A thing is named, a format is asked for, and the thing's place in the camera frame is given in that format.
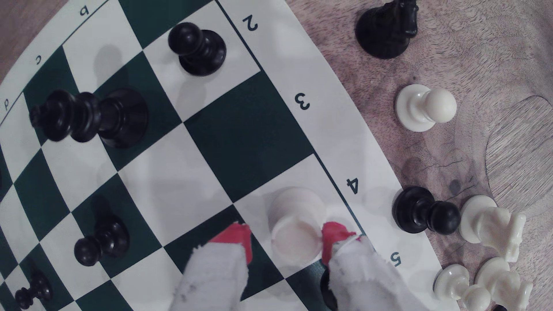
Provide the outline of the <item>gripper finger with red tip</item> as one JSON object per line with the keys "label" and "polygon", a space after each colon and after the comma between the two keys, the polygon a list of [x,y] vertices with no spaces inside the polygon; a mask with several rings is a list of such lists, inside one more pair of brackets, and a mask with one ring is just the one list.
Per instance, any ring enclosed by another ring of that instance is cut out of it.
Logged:
{"label": "gripper finger with red tip", "polygon": [[329,221],[322,226],[322,242],[337,310],[428,310],[367,236]]}
{"label": "gripper finger with red tip", "polygon": [[252,232],[232,223],[193,249],[169,310],[237,310],[252,262]]}

